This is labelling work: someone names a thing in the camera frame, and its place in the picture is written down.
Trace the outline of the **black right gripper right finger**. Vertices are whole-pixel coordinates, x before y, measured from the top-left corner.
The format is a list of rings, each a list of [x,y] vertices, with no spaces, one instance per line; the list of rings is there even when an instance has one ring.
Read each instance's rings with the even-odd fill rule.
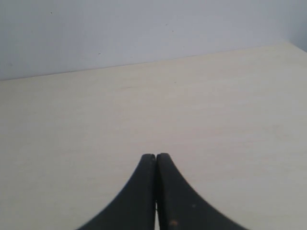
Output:
[[[207,203],[181,175],[171,157],[156,158],[157,212],[161,230],[241,230]]]

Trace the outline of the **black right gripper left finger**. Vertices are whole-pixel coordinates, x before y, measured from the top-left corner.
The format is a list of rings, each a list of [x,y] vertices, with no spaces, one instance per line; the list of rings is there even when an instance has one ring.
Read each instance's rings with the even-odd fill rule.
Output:
[[[153,230],[155,225],[155,166],[153,154],[143,154],[117,196],[81,230]]]

